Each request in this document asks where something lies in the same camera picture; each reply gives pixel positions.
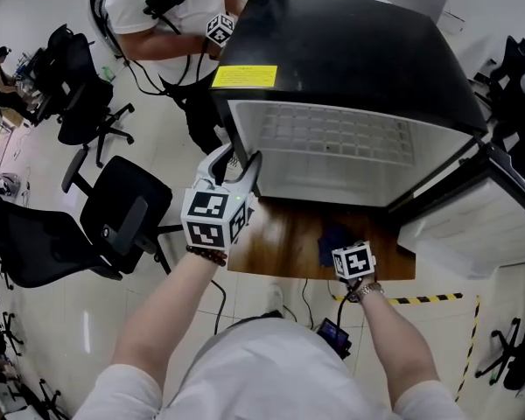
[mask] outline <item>black cap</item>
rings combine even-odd
[[[3,58],[4,56],[8,56],[8,53],[11,52],[11,49],[7,46],[1,46],[0,47],[0,58]]]

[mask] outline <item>yellow sticker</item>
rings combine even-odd
[[[273,88],[278,66],[221,66],[213,88]]]

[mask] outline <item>metal wristwatch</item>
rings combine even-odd
[[[354,298],[359,304],[361,304],[361,301],[364,299],[364,297],[373,291],[379,291],[381,294],[385,294],[385,291],[383,290],[382,286],[377,282],[373,282],[359,288],[354,293]]]

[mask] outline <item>wire shelf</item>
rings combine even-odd
[[[262,121],[258,147],[267,151],[414,165],[406,122],[316,106],[269,105]]]

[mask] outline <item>hazard tape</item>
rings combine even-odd
[[[332,296],[332,298],[339,302],[344,299],[344,297],[341,296]],[[460,298],[463,298],[463,294],[454,292],[452,294],[439,294],[437,296],[388,298],[387,300],[392,305],[417,305],[444,302],[446,300],[458,300]]]
[[[465,371],[463,372],[463,380],[461,381],[461,384],[459,385],[457,389],[457,395],[455,395],[455,403],[459,401],[461,390],[463,389],[463,386],[465,386],[466,374],[468,373],[469,367],[471,366],[471,355],[473,354],[473,349],[474,349],[474,335],[476,334],[477,326],[479,326],[479,310],[480,310],[480,296],[477,296],[476,297],[476,310],[474,311],[474,327],[472,328],[472,334],[471,334],[471,346],[469,347],[469,353],[466,355],[466,366],[465,366]]]

